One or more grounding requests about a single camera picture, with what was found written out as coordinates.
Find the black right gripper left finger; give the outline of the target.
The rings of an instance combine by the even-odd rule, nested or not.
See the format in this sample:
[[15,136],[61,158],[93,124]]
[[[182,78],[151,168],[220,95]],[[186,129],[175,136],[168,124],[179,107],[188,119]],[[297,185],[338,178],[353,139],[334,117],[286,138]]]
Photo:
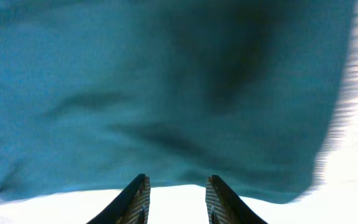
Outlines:
[[139,174],[87,224],[147,224],[149,207],[150,179]]

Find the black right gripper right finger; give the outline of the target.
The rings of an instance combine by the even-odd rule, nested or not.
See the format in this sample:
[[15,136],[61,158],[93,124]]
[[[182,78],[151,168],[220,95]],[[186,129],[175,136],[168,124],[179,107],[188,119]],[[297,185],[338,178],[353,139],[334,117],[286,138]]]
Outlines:
[[209,224],[267,224],[218,175],[206,181]]

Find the black t-shirt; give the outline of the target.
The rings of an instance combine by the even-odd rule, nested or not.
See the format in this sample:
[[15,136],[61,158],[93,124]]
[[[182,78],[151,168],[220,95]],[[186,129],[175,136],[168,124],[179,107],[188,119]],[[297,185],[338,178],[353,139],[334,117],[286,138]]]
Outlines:
[[0,1],[0,198],[311,187],[354,0]]

